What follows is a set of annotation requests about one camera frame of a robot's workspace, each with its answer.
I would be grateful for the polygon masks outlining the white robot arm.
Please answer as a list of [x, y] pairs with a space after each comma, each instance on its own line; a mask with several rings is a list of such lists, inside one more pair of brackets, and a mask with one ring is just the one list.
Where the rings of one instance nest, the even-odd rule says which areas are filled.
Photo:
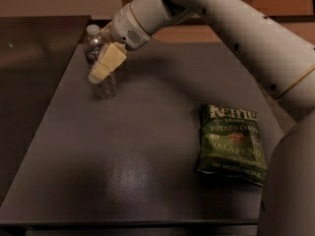
[[197, 14], [295, 120], [274, 150], [257, 236], [315, 236], [315, 47], [241, 0], [133, 0], [101, 30], [98, 84], [157, 31]]

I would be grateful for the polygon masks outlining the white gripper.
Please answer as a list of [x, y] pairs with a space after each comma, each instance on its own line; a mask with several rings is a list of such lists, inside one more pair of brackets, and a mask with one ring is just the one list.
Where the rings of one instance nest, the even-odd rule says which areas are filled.
[[88, 75], [89, 81], [95, 85], [106, 79], [126, 60], [127, 50], [137, 50], [151, 39], [140, 26], [130, 4], [124, 6], [112, 21], [100, 30], [100, 36], [107, 44], [100, 50]]

